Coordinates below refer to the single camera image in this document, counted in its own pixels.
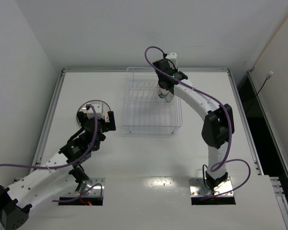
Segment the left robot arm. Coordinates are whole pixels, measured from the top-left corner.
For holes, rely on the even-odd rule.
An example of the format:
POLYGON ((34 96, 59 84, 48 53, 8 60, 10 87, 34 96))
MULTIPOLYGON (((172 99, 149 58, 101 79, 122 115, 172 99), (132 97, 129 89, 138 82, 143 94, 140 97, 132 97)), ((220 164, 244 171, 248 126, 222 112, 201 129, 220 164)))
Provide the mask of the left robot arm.
POLYGON ((81 128, 47 163, 32 166, 32 173, 7 187, 0 185, 0 224, 5 230, 20 228, 32 208, 51 199, 54 203, 72 203, 95 194, 103 199, 103 185, 94 183, 81 164, 100 148, 105 132, 115 131, 113 111, 107 115, 97 107, 79 111, 81 128))

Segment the white plate floral emblem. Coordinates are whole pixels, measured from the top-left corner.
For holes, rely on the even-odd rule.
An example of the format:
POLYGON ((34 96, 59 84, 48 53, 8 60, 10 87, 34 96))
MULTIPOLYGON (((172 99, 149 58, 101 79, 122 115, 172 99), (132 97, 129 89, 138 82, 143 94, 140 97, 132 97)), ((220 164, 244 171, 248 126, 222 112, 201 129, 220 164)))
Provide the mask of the white plate floral emblem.
POLYGON ((170 103, 174 98, 174 94, 172 94, 170 91, 168 91, 166 97, 165 97, 165 100, 167 103, 170 103))

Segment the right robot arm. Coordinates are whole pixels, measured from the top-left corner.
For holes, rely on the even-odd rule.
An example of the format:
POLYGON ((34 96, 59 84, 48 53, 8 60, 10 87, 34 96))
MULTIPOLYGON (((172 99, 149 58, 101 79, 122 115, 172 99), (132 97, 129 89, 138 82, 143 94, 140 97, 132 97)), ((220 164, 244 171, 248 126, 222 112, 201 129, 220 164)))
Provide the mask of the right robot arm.
POLYGON ((228 178, 226 160, 234 133, 232 108, 197 90, 183 72, 171 67, 172 63, 166 58, 153 62, 158 84, 161 89, 185 101, 202 118, 201 135, 208 145, 206 187, 213 191, 228 178))

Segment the green rim lettered plate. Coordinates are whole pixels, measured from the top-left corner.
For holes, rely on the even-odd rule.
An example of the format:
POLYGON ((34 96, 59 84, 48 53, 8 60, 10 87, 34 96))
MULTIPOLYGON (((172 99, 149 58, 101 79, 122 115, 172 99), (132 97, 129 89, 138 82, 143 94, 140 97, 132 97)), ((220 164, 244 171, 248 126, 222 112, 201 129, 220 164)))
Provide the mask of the green rim lettered plate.
POLYGON ((158 93, 158 96, 161 98, 161 99, 164 99, 166 98, 167 94, 168 94, 168 91, 161 88, 159 84, 157 84, 157 93, 158 93))

